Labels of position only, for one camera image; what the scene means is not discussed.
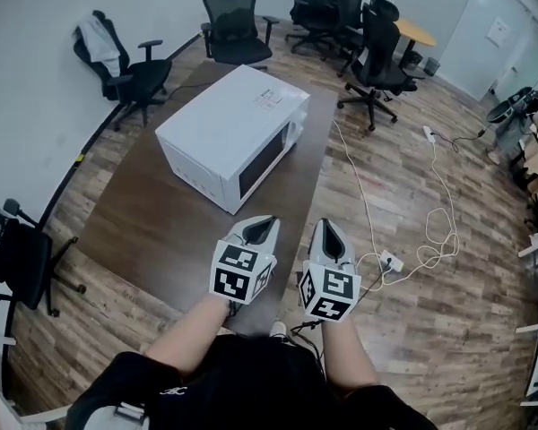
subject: extension cord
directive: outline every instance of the extension cord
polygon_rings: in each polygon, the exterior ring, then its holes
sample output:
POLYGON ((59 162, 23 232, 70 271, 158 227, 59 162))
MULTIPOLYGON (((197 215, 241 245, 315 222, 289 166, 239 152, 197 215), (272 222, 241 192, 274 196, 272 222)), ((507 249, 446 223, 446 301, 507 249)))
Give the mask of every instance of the extension cord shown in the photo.
POLYGON ((448 191, 447 185, 445 184, 444 180, 442 179, 440 174, 437 172, 437 170, 434 168, 434 163, 437 160, 437 147, 436 147, 436 144, 435 144, 436 143, 435 138, 433 137, 433 132, 430 130, 430 128, 428 126, 423 126, 424 133, 425 133, 425 135, 427 137, 427 140, 432 144, 432 149, 433 149, 433 152, 434 152, 434 158, 432 159, 432 162, 430 164, 430 168, 435 173, 438 180, 444 186, 445 191, 447 192, 448 200, 450 201, 451 215, 448 216, 448 212, 442 207, 438 207, 437 209, 434 209, 434 210, 430 211, 428 213, 428 215, 427 215, 427 221, 426 221, 426 226, 425 226, 425 235, 426 235, 426 238, 429 240, 429 242, 431 242, 434 245, 439 245, 439 250, 437 248, 431 246, 431 245, 421 245, 421 246, 419 246, 417 248, 417 250, 416 250, 416 257, 417 257, 417 260, 419 260, 420 265, 417 266, 416 268, 414 268, 411 272, 409 272, 408 275, 406 275, 406 277, 394 280, 392 282, 386 282, 385 281, 385 276, 390 271, 393 270, 393 261, 392 260, 396 259, 396 257, 389 254, 387 251, 383 252, 383 254, 386 254, 386 255, 378 254, 378 252, 377 252, 377 246, 375 245, 375 232, 374 232, 374 228, 373 228, 372 219, 370 217, 369 202, 367 201, 367 195, 365 194, 365 191, 362 188, 362 184, 361 184, 360 178, 359 178, 359 173, 357 172, 357 167, 355 166, 355 163, 353 162, 353 160, 351 158, 351 155, 349 154, 349 150, 348 150, 348 147, 347 147, 347 142, 344 140, 343 133, 341 132, 341 127, 339 127, 339 125, 337 124, 337 122, 335 120, 333 120, 333 123, 336 126, 337 131, 339 131, 339 135, 341 136, 341 140, 343 141, 345 155, 347 156, 347 159, 349 160, 349 162, 351 162, 352 170, 354 171, 354 174, 357 177, 357 182, 359 184, 359 189, 360 189, 360 193, 362 195, 362 200, 365 202, 365 212, 367 213, 367 218, 369 220, 370 242, 371 242, 371 244, 373 246, 373 252, 369 253, 369 254, 362 255, 361 258, 359 259, 359 261, 357 262, 356 268, 357 268, 357 271, 358 271, 360 262, 364 258, 366 258, 367 256, 375 256, 377 258, 378 268, 380 269, 380 272, 381 272, 381 274, 380 274, 381 283, 378 286, 378 288, 366 288, 366 290, 367 291, 379 291, 384 286, 394 285, 395 283, 402 282, 403 280, 409 279, 417 270, 419 270, 421 268, 433 269, 434 267, 436 267, 438 265, 438 263, 440 262, 440 260, 442 258, 447 258, 448 256, 457 256, 459 251, 460 251, 460 239, 458 238, 458 234, 457 234, 457 230, 456 230, 455 207, 454 207, 454 204, 452 203, 452 196, 450 195, 450 192, 448 191), (432 215, 433 213, 435 213, 437 211, 443 211, 444 212, 444 214, 446 215, 447 220, 448 220, 448 225, 450 226, 450 230, 449 230, 449 232, 447 234, 447 237, 442 242, 432 240, 429 237, 430 215, 432 215), (444 247, 448 244, 448 241, 450 240, 450 238, 453 239, 453 243, 452 243, 453 251, 451 253, 449 253, 449 254, 445 254, 444 253, 444 247), (433 255, 430 258, 428 258, 427 260, 423 261, 421 259, 421 257, 420 257, 420 252, 423 251, 423 250, 431 251, 435 255, 433 255), (382 261, 383 257, 385 257, 385 258, 390 257, 391 258, 390 268, 387 271, 384 271, 385 267, 383 266, 383 261, 382 261))

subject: white microwave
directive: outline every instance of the white microwave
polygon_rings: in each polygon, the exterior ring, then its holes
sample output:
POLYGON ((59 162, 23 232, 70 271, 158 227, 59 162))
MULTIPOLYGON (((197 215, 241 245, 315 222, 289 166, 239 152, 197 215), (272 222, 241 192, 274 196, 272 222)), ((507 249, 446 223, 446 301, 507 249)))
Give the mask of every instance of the white microwave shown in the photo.
POLYGON ((242 65, 155 131, 176 176, 235 214, 303 131, 309 95, 242 65))

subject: wooden floor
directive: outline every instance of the wooden floor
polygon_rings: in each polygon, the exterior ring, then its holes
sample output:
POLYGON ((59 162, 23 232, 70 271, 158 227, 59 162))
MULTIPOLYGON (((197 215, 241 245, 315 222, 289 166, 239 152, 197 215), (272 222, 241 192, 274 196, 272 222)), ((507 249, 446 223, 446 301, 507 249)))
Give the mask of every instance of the wooden floor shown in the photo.
MULTIPOLYGON (((340 62, 322 62, 308 50, 292 55, 283 40, 287 31, 292 31, 287 23, 273 30, 269 71, 347 97, 343 81, 334 74, 340 62)), ((204 59, 199 39, 175 59, 168 90, 204 59)), ((432 148, 422 126, 449 138, 474 135, 482 129, 488 109, 431 79, 388 105, 399 115, 398 123, 391 125, 377 112, 377 130, 364 138, 363 126, 369 124, 364 107, 337 110, 336 121, 369 196, 377 249, 396 254, 409 271, 418 264, 417 247, 428 243, 427 214, 437 207, 448 209, 446 193, 430 170, 432 148)), ((57 245, 80 235, 104 186, 139 135, 139 121, 139 116, 126 121, 120 133, 105 131, 86 156, 48 222, 57 245)), ((353 312, 383 383, 443 429, 519 428, 522 411, 517 404, 534 356, 535 338, 514 334, 518 325, 538 321, 538 290, 516 258, 527 242, 526 197, 503 168, 486 159, 486 143, 489 135, 477 142, 459 142, 460 152, 455 153, 447 143, 437 142, 436 168, 455 203, 458 256, 369 293, 353 312)), ((430 222, 435 239, 448 232, 439 215, 430 222)), ((324 216, 351 237, 358 255, 372 251, 364 204, 335 126, 299 260, 306 255, 316 221, 324 216)), ((86 284, 88 292, 78 296, 55 285, 58 319, 47 317, 42 305, 35 312, 21 305, 16 309, 13 336, 18 344, 9 356, 12 398, 27 413, 71 403, 117 352, 143 349, 179 317, 75 248, 58 271, 86 284)), ((375 260, 363 263, 360 274, 365 283, 372 282, 377 277, 375 260)), ((303 320, 298 298, 291 279, 281 309, 289 327, 303 320)), ((308 336, 320 342, 318 331, 308 336)))

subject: label on microwave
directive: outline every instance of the label on microwave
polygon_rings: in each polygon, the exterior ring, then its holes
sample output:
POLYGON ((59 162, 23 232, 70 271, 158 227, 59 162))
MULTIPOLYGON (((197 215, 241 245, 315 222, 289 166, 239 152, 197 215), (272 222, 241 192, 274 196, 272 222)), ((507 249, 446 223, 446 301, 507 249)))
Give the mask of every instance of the label on microwave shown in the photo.
POLYGON ((277 90, 266 90, 263 94, 257 97, 253 103, 265 110, 273 110, 283 99, 283 94, 277 90))

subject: black shirt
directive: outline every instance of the black shirt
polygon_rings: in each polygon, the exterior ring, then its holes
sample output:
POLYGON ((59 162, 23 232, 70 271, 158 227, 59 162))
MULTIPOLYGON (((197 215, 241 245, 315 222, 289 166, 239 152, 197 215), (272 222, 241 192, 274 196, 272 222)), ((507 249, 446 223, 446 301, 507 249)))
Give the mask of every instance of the black shirt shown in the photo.
POLYGON ((436 429, 388 387, 364 387, 340 399, 314 355, 280 338, 220 336, 198 371, 178 371, 125 352, 69 409, 67 430, 83 430, 98 408, 143 404, 151 430, 285 427, 436 429))

